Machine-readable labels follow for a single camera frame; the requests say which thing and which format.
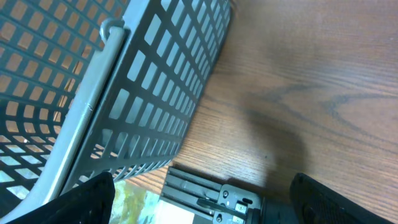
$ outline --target wood grain surface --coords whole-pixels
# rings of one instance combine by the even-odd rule
[[[282,200],[304,172],[398,223],[398,1],[237,14],[175,164]],[[146,175],[159,193],[165,170]]]

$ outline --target black plastic object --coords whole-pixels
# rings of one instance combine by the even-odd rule
[[[290,199],[300,223],[391,223],[305,174],[297,174]]]
[[[262,204],[261,223],[266,224],[298,224],[294,208],[291,204],[266,200]]]
[[[103,172],[42,207],[9,222],[107,224],[115,194],[112,175]]]

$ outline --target gray metal basket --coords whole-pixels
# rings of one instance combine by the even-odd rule
[[[19,204],[2,222],[103,171],[121,180],[169,163],[230,17],[225,0],[5,0],[0,9],[0,216]],[[100,27],[123,13],[124,25]]]

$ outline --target wooden desk surface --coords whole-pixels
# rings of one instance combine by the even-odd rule
[[[398,1],[239,3],[174,163],[283,199],[304,172],[398,222]]]

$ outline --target metal clip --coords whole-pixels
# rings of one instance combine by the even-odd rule
[[[109,34],[111,33],[111,28],[112,27],[120,27],[123,28],[124,26],[124,21],[123,20],[118,20],[118,19],[113,19],[113,18],[107,18],[101,23],[101,27],[99,28],[99,34],[101,36],[101,40],[106,44],[106,41],[109,38]]]

